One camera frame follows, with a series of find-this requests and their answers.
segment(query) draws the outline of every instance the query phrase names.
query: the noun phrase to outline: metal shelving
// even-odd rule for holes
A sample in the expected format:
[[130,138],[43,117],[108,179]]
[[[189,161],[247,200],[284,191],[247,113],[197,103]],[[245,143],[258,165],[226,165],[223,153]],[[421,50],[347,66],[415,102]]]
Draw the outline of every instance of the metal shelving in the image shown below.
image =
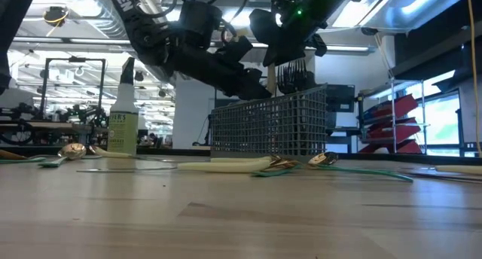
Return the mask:
[[[396,93],[400,90],[405,90],[410,86],[417,85],[417,84],[422,84],[422,114],[423,114],[423,122],[422,123],[396,123],[397,120],[400,120],[396,118],[395,116],[395,99],[396,99]],[[378,99],[380,101],[381,98],[386,97],[386,96],[391,96],[392,97],[392,114],[391,115],[386,115],[382,117],[375,117],[370,120],[364,120],[363,119],[363,100],[364,99]],[[389,139],[367,139],[366,138],[366,132],[365,132],[365,126],[367,125],[372,125],[376,123],[382,123],[387,120],[391,119],[392,120],[392,130],[393,130],[393,137]],[[426,104],[425,104],[425,89],[424,89],[424,84],[423,81],[397,81],[394,78],[390,79],[390,82],[376,87],[372,90],[364,90],[360,91],[360,94],[358,95],[358,121],[360,125],[360,130],[361,130],[361,143],[364,144],[369,144],[369,143],[380,143],[380,144],[386,144],[386,143],[393,143],[393,148],[394,152],[397,153],[397,126],[422,126],[423,127],[423,137],[424,137],[424,154],[427,154],[427,126],[428,124],[426,123]]]

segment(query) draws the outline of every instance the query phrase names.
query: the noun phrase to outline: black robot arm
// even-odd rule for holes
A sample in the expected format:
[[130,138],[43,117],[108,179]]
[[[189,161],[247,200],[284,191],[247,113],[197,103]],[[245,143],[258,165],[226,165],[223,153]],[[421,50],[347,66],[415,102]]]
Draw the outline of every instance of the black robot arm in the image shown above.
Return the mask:
[[219,29],[222,12],[205,2],[186,0],[179,21],[155,23],[139,9],[139,0],[112,0],[124,22],[139,59],[159,66],[168,75],[181,72],[240,99],[263,99],[271,94],[259,84],[261,71],[245,69],[239,61],[252,49],[246,37],[232,41],[215,53],[208,52],[212,33]]
[[[317,56],[327,52],[318,29],[325,29],[327,19],[345,0],[272,0],[271,11],[254,9],[250,14],[251,30],[256,39],[268,45],[263,65],[276,66],[305,56],[306,47],[314,47]],[[278,26],[275,14],[280,14]]]

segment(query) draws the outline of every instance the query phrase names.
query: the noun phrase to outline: spray bottle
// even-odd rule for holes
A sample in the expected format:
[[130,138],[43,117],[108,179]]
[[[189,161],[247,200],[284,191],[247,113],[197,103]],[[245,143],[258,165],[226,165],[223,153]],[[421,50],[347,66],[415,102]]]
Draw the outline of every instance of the spray bottle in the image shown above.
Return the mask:
[[139,109],[134,102],[134,58],[124,63],[117,101],[109,115],[108,151],[136,154]]

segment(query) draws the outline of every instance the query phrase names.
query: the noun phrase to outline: table surface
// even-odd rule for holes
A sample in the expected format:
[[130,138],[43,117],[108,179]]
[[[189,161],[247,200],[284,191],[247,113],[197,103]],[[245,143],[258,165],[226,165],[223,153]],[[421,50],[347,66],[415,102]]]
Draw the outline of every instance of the table surface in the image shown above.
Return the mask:
[[76,172],[165,165],[0,165],[0,258],[453,259],[482,252],[482,184],[342,172]]

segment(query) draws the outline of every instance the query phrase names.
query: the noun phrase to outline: wire basket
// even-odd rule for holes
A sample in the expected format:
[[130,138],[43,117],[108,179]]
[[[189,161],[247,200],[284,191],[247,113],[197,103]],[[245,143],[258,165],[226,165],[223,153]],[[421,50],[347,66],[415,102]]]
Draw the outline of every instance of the wire basket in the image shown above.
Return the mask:
[[212,151],[313,156],[325,151],[325,85],[212,111]]

